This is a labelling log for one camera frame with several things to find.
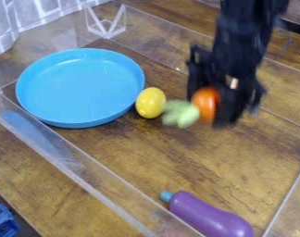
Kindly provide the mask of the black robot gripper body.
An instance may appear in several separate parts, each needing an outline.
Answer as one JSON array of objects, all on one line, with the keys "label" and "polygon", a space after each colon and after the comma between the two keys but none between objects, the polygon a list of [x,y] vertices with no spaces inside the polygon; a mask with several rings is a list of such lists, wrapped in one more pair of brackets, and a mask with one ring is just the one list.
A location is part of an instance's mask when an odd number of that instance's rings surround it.
[{"label": "black robot gripper body", "polygon": [[240,80],[256,74],[274,22],[290,0],[221,0],[210,57],[217,70]]}]

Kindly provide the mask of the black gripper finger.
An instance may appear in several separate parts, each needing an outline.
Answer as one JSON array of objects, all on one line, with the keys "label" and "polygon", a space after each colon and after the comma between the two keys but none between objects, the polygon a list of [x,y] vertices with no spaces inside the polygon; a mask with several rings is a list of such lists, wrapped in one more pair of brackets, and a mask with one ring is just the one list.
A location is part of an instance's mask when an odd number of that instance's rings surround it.
[{"label": "black gripper finger", "polygon": [[189,69],[187,79],[187,100],[198,89],[210,86],[211,69],[210,69],[210,52],[198,44],[190,46],[190,57],[186,60]]},{"label": "black gripper finger", "polygon": [[214,128],[232,127],[245,111],[253,113],[258,109],[266,89],[254,74],[241,79],[225,76],[216,88],[221,93],[221,101],[211,126]]}]

